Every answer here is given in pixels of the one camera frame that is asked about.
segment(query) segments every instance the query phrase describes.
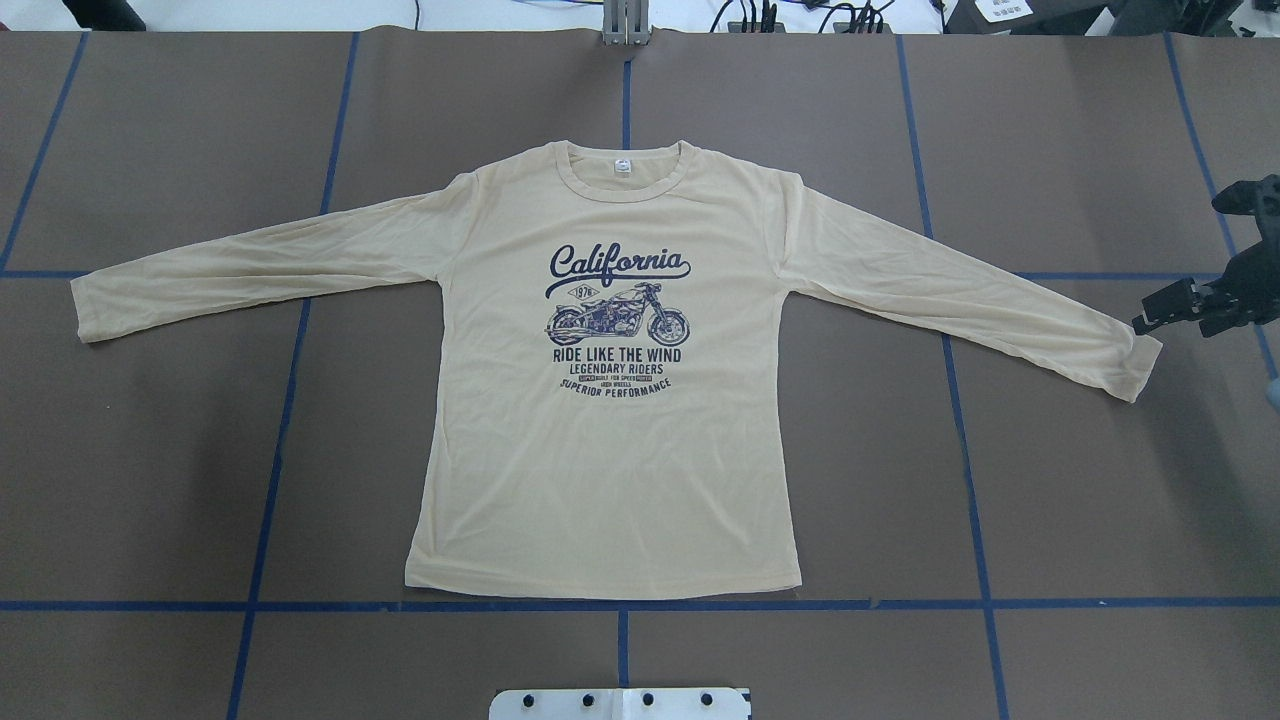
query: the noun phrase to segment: motorcycle wheel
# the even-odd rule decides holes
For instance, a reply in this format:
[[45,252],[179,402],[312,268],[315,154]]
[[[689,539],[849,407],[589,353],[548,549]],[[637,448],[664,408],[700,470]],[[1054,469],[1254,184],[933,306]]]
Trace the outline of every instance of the motorcycle wheel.
[[649,337],[658,345],[667,347],[680,345],[689,340],[689,320],[680,310],[667,310],[663,315],[654,315],[649,322]]
[[580,337],[556,337],[554,334],[550,334],[550,331],[554,329],[576,328],[577,319],[581,316],[582,311],[575,310],[572,307],[566,307],[559,313],[556,313],[556,316],[552,318],[552,322],[548,325],[548,337],[550,337],[552,342],[554,342],[556,345],[577,345],[582,342],[582,338]]

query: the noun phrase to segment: white paper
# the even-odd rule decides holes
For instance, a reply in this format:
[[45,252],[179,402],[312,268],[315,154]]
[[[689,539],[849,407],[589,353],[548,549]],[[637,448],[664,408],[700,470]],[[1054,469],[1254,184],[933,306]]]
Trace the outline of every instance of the white paper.
[[1027,0],[974,0],[974,5],[988,23],[1001,23],[1032,14]]

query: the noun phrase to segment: metal stand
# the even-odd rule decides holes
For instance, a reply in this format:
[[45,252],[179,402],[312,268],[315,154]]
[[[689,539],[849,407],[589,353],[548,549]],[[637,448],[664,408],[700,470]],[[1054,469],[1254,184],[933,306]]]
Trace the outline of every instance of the metal stand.
[[649,0],[604,0],[605,45],[649,45]]

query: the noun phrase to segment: motorcycle graphic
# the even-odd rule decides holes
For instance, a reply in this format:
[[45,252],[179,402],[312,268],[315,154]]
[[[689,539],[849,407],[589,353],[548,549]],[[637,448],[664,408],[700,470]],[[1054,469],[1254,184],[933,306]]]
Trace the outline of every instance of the motorcycle graphic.
[[680,345],[689,340],[689,320],[680,310],[663,307],[659,292],[660,284],[640,282],[608,300],[557,305],[547,336],[556,345],[573,345],[588,337],[635,337],[645,311],[653,307],[649,337],[667,347]]

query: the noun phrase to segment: black equipment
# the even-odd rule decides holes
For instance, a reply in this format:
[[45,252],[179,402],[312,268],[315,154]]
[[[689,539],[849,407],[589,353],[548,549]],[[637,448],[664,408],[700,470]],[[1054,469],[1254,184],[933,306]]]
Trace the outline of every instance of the black equipment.
[[1180,320],[1198,322],[1203,337],[1280,318],[1280,176],[1239,181],[1213,199],[1225,215],[1253,215],[1262,240],[1231,258],[1216,281],[1197,284],[1183,278],[1142,300],[1133,331],[1151,331]]

